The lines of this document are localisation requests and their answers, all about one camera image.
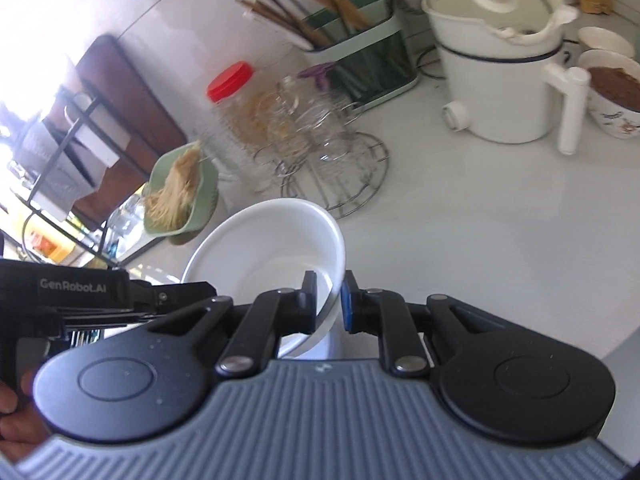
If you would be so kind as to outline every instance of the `brown food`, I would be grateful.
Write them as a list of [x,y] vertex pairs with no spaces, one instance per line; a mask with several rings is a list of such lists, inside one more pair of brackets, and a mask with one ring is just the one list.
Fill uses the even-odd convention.
[[591,87],[609,101],[640,112],[640,82],[622,68],[595,66],[591,72]]

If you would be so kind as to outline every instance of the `green colander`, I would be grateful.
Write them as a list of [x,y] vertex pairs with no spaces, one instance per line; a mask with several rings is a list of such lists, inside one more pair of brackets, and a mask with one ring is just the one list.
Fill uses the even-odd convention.
[[[175,159],[195,144],[195,142],[185,144],[161,156],[151,171],[151,177],[145,186],[143,196],[162,189]],[[144,226],[147,234],[154,237],[174,236],[190,231],[199,231],[207,225],[218,205],[218,169],[208,158],[203,158],[200,161],[198,172],[200,173],[200,183],[196,189],[191,216],[189,216],[187,223],[175,231],[162,231],[156,225],[148,222],[145,215]]]

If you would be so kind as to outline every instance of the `white pot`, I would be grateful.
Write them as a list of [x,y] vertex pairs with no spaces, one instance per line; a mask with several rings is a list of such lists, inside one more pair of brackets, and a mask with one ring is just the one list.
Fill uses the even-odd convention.
[[[530,142],[558,123],[559,91],[564,94],[564,107],[558,150],[565,155],[575,153],[590,75],[580,68],[564,70],[561,58],[562,26],[573,21],[578,11],[562,0],[546,0],[553,13],[545,25],[545,15],[540,20],[527,0],[472,0],[493,12],[489,19],[494,26],[490,26],[483,19],[455,16],[476,15],[468,7],[457,9],[461,0],[434,0],[436,6],[445,1],[451,15],[431,9],[428,1],[422,1],[422,8],[431,19],[454,99],[443,110],[447,125],[453,130],[469,129],[494,142]],[[518,1],[522,14],[516,19],[508,12],[518,9]],[[495,28],[501,23],[505,28]],[[511,23],[542,30],[523,34],[510,28]]]
[[483,20],[441,14],[422,0],[422,9],[429,15],[438,42],[451,50],[479,57],[521,59],[554,51],[562,44],[562,26],[578,17],[575,7],[563,0],[547,0],[554,13],[547,26],[535,34],[517,34],[498,30]]

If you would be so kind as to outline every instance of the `green utensil holder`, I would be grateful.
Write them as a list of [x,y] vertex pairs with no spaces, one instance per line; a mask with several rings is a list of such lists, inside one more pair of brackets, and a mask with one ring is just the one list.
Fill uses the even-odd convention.
[[342,20],[328,9],[309,16],[313,28],[327,32],[337,43],[303,52],[313,66],[334,62],[329,79],[332,89],[340,89],[368,110],[411,89],[418,74],[408,53],[400,19],[389,14],[386,0],[350,0],[375,23],[349,36]]

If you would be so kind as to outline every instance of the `floral bowl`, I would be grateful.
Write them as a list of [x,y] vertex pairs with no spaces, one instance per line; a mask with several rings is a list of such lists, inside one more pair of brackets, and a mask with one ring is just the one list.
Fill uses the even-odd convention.
[[[610,50],[588,50],[580,56],[578,66],[585,69],[596,66],[623,68],[630,76],[640,80],[640,64]],[[591,117],[609,135],[619,139],[640,135],[640,112],[615,104],[593,88],[589,90],[588,109]]]

